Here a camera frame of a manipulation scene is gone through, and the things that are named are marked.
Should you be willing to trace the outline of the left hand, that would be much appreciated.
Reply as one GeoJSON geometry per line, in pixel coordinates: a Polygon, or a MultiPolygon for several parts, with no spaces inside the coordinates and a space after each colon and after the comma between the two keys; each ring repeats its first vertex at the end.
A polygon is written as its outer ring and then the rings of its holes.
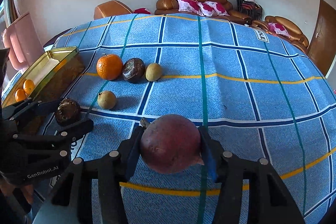
{"type": "Polygon", "coordinates": [[[8,180],[1,173],[1,192],[5,197],[15,194],[21,194],[29,205],[33,204],[34,200],[34,186],[29,185],[14,185],[8,182],[8,180]]]}

